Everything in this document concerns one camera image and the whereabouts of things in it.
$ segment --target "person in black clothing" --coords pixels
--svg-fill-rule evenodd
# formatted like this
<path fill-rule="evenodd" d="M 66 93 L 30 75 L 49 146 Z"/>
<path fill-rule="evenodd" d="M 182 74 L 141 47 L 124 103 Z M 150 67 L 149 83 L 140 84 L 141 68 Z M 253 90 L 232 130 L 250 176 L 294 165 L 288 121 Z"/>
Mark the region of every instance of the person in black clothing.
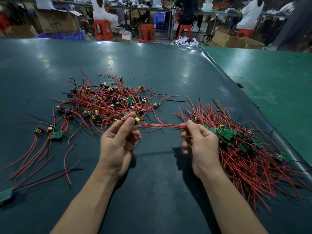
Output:
<path fill-rule="evenodd" d="M 192 25 L 194 21 L 194 12 L 198 9 L 197 0 L 176 0 L 174 4 L 180 8 L 183 5 L 183 14 L 179 19 L 179 26 L 177 27 L 176 36 L 178 37 L 181 25 Z"/>

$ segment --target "green workbench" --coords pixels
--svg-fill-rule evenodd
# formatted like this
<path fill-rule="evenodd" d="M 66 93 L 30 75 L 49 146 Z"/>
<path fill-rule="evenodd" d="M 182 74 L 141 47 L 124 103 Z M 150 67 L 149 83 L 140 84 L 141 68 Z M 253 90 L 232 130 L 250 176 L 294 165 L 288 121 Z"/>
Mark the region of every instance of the green workbench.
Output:
<path fill-rule="evenodd" d="M 204 46 L 285 139 L 312 164 L 312 54 Z"/>

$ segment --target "dark green table surface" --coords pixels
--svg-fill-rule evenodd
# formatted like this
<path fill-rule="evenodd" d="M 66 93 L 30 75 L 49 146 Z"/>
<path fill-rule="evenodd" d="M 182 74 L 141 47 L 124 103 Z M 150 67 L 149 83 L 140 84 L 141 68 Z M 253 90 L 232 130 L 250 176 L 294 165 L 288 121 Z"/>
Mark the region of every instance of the dark green table surface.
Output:
<path fill-rule="evenodd" d="M 204 46 L 260 107 L 283 137 L 312 164 L 312 54 Z"/>
<path fill-rule="evenodd" d="M 130 87 L 144 84 L 148 77 L 146 87 L 158 89 L 160 94 L 181 95 L 179 99 L 184 100 L 188 95 L 194 103 L 199 98 L 207 103 L 217 98 L 228 108 L 234 121 L 253 120 L 262 130 L 272 131 L 272 139 L 283 151 L 293 159 L 303 161 L 200 47 L 7 38 L 0 39 L 0 44 L 0 167 L 18 160 L 33 140 L 33 124 L 10 122 L 36 120 L 25 112 L 50 121 L 52 109 L 57 104 L 52 98 L 67 100 L 62 92 L 68 92 L 69 78 L 82 82 L 80 69 L 93 82 L 100 83 L 96 74 L 107 71 L 123 79 L 136 77 L 127 82 Z M 179 106 L 187 107 L 187 103 L 164 103 L 158 117 L 180 123 L 174 115 Z M 181 152 L 180 132 L 172 128 L 164 128 L 163 134 L 151 131 L 142 130 L 142 142 L 134 151 L 127 176 L 111 198 L 100 233 L 219 234 L 205 189 L 192 172 L 191 157 Z M 80 160 L 80 168 L 84 170 L 69 174 L 71 186 L 63 176 L 21 189 L 11 204 L 1 207 L 0 233 L 49 233 L 97 164 L 99 144 L 96 138 L 83 130 L 72 138 L 71 144 L 77 145 L 68 154 L 66 164 L 69 167 Z M 53 153 L 55 156 L 26 183 L 64 169 L 64 155 L 68 150 L 67 140 L 64 140 L 52 143 L 49 156 Z M 44 141 L 44 136 L 38 139 L 39 144 Z M 31 167 L 19 180 L 44 162 Z M 297 163 L 291 165 L 300 169 Z M 7 178 L 19 166 L 0 170 L 0 191 L 18 183 L 7 181 Z M 294 193 L 289 187 L 285 189 Z M 306 189 L 299 192 L 307 200 L 293 200 L 276 192 L 276 197 L 267 201 L 271 211 L 258 205 L 259 220 L 270 234 L 310 232 L 312 192 Z"/>

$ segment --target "right hand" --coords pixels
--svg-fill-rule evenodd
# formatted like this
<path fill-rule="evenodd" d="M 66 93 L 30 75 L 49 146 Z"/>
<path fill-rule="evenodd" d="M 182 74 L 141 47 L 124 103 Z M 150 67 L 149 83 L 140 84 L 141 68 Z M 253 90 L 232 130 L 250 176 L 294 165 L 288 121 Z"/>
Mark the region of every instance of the right hand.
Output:
<path fill-rule="evenodd" d="M 198 178 L 215 170 L 222 170 L 219 161 L 219 138 L 202 125 L 191 120 L 182 132 L 182 150 L 184 154 L 193 155 L 192 166 Z"/>

